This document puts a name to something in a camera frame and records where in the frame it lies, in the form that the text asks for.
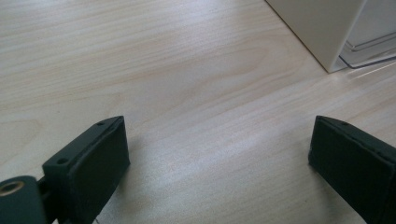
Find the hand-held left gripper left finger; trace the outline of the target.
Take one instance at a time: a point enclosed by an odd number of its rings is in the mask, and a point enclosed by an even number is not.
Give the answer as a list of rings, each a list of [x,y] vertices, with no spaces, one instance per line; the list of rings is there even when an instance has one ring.
[[[130,165],[124,117],[101,120],[43,164],[62,224],[92,224]]]

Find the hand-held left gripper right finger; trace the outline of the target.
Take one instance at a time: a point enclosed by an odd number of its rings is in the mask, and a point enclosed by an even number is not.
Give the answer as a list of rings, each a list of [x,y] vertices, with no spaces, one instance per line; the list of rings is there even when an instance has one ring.
[[[396,224],[396,147],[318,116],[308,161],[367,224]]]

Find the clear plastic drawer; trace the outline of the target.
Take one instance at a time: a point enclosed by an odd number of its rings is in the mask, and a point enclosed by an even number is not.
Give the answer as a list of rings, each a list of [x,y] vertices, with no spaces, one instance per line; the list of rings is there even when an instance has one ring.
[[[396,0],[367,0],[340,54],[357,69],[396,60]]]

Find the white drawer cabinet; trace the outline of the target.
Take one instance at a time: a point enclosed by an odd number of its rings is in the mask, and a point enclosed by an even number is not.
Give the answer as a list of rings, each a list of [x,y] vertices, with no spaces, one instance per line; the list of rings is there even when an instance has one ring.
[[[367,0],[265,0],[329,73],[347,67],[341,52]]]

